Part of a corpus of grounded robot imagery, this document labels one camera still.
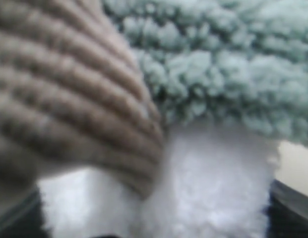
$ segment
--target sherpa fleece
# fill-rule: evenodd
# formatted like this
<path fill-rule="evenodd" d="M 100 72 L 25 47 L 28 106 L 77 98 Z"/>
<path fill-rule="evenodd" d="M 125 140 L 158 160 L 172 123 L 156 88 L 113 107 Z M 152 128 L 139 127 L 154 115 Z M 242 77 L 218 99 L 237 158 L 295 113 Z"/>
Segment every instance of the sherpa fleece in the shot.
<path fill-rule="evenodd" d="M 308 0 L 103 0 L 167 123 L 308 146 Z"/>

